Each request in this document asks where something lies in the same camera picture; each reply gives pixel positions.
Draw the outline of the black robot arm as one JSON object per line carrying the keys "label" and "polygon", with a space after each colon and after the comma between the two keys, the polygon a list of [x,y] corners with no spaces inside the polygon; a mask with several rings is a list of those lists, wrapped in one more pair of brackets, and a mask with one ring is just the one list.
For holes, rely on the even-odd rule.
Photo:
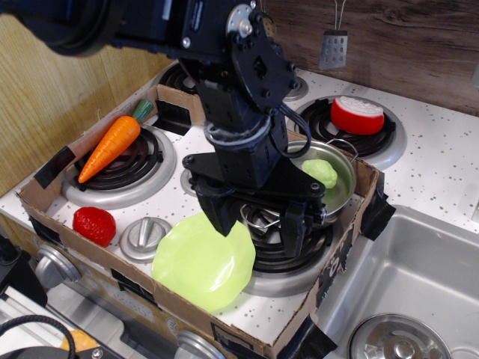
{"label": "black robot arm", "polygon": [[175,59],[194,82],[212,153],[183,166],[214,228],[229,234],[240,209],[277,212],[287,257],[323,223],[325,186],[293,164],[309,145],[288,149],[286,120],[306,122],[284,98],[296,89],[295,64],[266,34],[252,1],[3,1],[37,39],[64,56],[104,46]]}

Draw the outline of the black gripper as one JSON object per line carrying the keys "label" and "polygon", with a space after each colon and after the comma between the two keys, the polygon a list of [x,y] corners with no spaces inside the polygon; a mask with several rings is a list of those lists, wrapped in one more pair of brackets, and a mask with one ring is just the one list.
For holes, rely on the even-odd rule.
{"label": "black gripper", "polygon": [[241,203],[284,209],[280,237],[286,257],[298,257],[306,236],[325,227],[325,185],[293,163],[305,155],[311,137],[289,148],[285,120],[306,123],[291,108],[243,114],[221,108],[205,111],[204,135],[211,153],[188,155],[192,189],[214,229],[227,236],[240,217]]}

